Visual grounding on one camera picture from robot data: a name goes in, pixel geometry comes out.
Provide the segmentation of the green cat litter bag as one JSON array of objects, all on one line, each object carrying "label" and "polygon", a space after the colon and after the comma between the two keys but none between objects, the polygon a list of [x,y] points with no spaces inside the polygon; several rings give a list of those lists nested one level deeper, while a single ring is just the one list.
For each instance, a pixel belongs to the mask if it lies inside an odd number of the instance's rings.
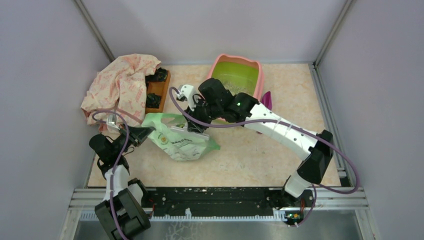
[{"label": "green cat litter bag", "polygon": [[185,117],[180,114],[148,113],[141,126],[155,128],[148,138],[175,161],[198,160],[211,151],[221,149],[211,137],[204,140],[171,131],[171,126],[187,127]]}]

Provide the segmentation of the magenta plastic litter scoop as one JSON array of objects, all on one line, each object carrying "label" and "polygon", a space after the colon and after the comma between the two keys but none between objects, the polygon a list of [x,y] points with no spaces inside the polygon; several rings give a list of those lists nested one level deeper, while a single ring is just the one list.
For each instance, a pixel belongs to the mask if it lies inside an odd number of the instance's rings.
[{"label": "magenta plastic litter scoop", "polygon": [[267,109],[272,110],[272,93],[270,91],[264,93],[260,101]]}]

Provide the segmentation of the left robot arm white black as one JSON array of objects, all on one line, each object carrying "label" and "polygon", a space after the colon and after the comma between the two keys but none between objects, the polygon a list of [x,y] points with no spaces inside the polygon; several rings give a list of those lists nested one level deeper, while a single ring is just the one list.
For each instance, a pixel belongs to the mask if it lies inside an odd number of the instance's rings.
[{"label": "left robot arm white black", "polygon": [[154,127],[122,127],[114,140],[97,134],[89,141],[98,156],[97,167],[106,180],[104,198],[94,212],[111,240],[129,240],[151,226],[143,210],[149,203],[150,193],[138,178],[130,179],[130,167],[124,154],[129,148],[140,146],[154,130]]}]

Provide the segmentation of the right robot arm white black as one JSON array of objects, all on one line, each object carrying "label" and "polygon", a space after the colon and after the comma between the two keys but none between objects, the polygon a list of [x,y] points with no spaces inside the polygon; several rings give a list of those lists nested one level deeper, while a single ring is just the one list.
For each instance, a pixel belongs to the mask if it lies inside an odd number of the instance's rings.
[{"label": "right robot arm white black", "polygon": [[228,127],[254,130],[291,149],[301,164],[283,186],[281,199],[287,206],[295,206],[306,188],[322,182],[334,155],[331,132],[305,130],[245,92],[233,95],[215,78],[207,79],[198,88],[180,86],[176,98],[188,102],[185,117],[190,132],[203,133],[212,127],[213,120],[223,119]]}]

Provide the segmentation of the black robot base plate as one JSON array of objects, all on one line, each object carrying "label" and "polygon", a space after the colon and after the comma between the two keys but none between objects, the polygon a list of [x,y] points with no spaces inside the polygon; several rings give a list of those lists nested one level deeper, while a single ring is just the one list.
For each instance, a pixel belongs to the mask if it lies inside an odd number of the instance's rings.
[{"label": "black robot base plate", "polygon": [[144,210],[154,217],[271,217],[288,209],[302,212],[312,206],[313,192],[295,198],[281,187],[156,187],[147,190]]}]

